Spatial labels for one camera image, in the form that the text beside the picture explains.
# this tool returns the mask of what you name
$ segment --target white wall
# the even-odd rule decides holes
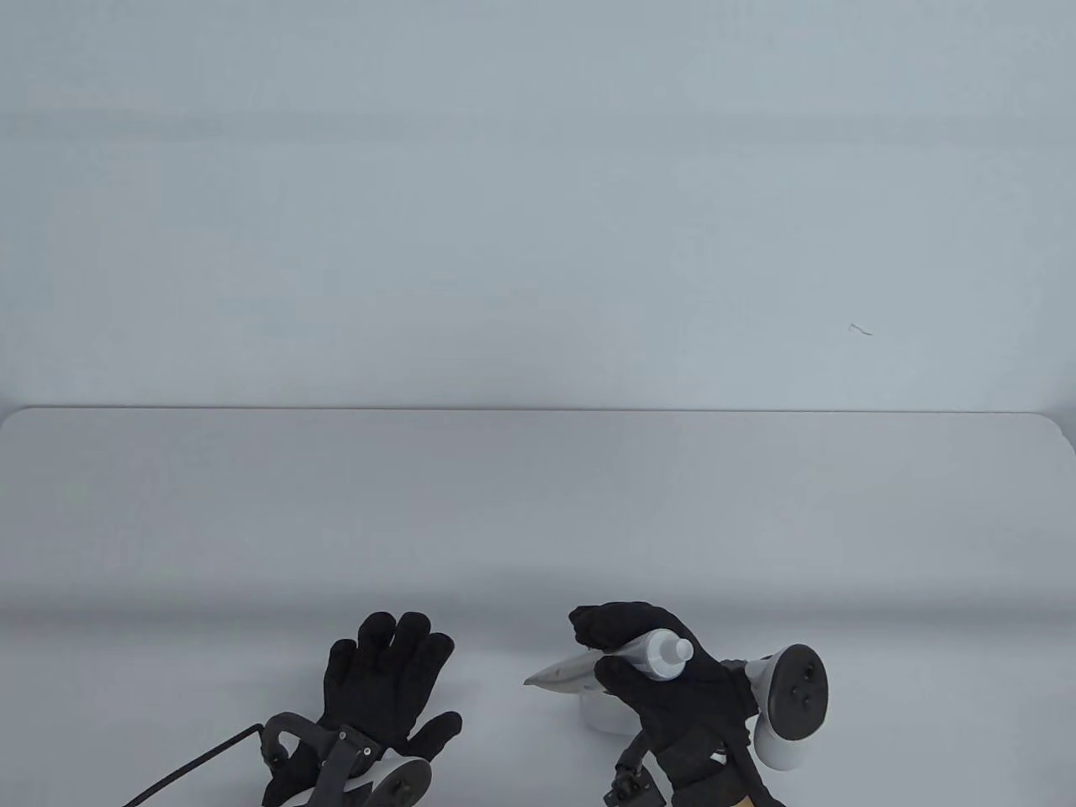
[[[0,404],[1063,414],[1074,53],[1063,0],[0,0]]]

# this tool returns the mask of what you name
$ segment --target wrist strap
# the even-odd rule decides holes
[[[654,759],[672,788],[680,790],[720,774],[725,766],[710,755],[722,748],[723,744],[716,734],[695,724],[671,746],[655,753]]]

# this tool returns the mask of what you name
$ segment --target glove finger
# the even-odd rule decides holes
[[[610,695],[615,695],[636,711],[651,703],[654,686],[661,685],[615,655],[600,659],[594,665],[594,677]]]
[[[325,680],[341,683],[348,677],[355,657],[355,640],[340,639],[329,648],[329,663],[325,666]]]
[[[400,686],[400,700],[413,718],[426,708],[437,677],[455,649],[455,642],[444,634],[430,634],[419,642],[404,669]]]
[[[650,603],[606,603],[580,614],[575,625],[576,641],[598,650],[615,650],[659,627],[693,638],[680,620]]]
[[[408,611],[400,617],[392,647],[381,655],[381,668],[388,672],[404,669],[419,649],[419,642],[429,636],[429,617],[425,613]]]
[[[374,669],[396,633],[396,619],[385,611],[371,613],[358,628],[358,649],[351,664],[352,675]]]
[[[404,756],[420,756],[433,762],[453,737],[464,730],[464,719],[458,712],[438,714],[396,749]]]

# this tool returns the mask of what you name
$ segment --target metal bracket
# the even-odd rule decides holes
[[[343,725],[331,731],[295,712],[281,712],[266,721],[261,733],[261,759],[271,770],[278,770],[288,760],[280,742],[285,732],[313,748],[321,762],[322,770],[307,807],[343,807],[348,780],[367,773],[384,751],[357,728]]]

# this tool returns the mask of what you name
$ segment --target gloved hand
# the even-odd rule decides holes
[[[399,624],[390,613],[371,614],[358,628],[357,642],[340,639],[329,650],[325,711],[317,724],[330,730],[350,725],[402,756],[431,761],[463,730],[463,718],[444,712],[414,736],[411,730],[453,650],[452,639],[430,633],[423,613],[405,613]],[[261,804],[279,807],[314,787],[318,770],[314,750],[300,744],[273,776]]]
[[[691,640],[695,654],[672,681],[653,681],[624,659],[603,657],[598,682],[639,716],[650,749],[672,785],[672,804],[731,807],[750,795],[758,807],[777,804],[747,750],[745,722],[758,706],[745,682],[707,653],[695,635],[664,608],[649,603],[581,606],[568,617],[576,640],[611,651],[659,627]],[[730,764],[711,759],[726,753]]]

